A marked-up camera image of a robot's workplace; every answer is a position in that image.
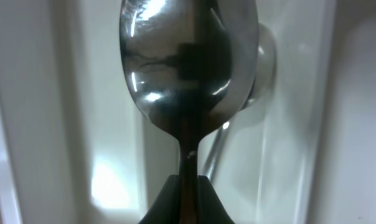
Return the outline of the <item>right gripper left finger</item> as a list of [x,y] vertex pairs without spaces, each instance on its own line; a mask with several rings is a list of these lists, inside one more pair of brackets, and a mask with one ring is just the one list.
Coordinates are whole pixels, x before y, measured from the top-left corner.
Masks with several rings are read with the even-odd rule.
[[170,175],[151,208],[139,224],[178,224],[180,216],[180,181]]

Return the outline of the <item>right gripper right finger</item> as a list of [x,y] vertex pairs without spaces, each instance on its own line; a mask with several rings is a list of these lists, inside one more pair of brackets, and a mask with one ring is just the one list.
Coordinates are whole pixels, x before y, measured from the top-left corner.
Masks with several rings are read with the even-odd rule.
[[198,176],[199,224],[234,224],[208,177]]

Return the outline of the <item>large metal spoon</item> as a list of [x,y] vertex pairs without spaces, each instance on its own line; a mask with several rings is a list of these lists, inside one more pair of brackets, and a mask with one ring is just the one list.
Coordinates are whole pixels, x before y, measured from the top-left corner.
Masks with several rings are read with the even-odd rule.
[[256,75],[254,0],[123,0],[120,54],[140,112],[179,143],[179,223],[199,223],[200,141],[235,116]]
[[[259,42],[258,42],[258,59],[256,67],[256,77],[253,82],[250,94],[241,107],[241,111],[251,107],[258,101],[270,88],[271,82],[276,70],[276,45],[275,39],[270,30],[259,23]],[[218,128],[216,137],[213,141],[211,150],[206,158],[202,168],[202,175],[206,176],[211,182],[217,175],[220,158],[225,148],[225,142],[228,139],[229,132],[232,128],[237,115]]]

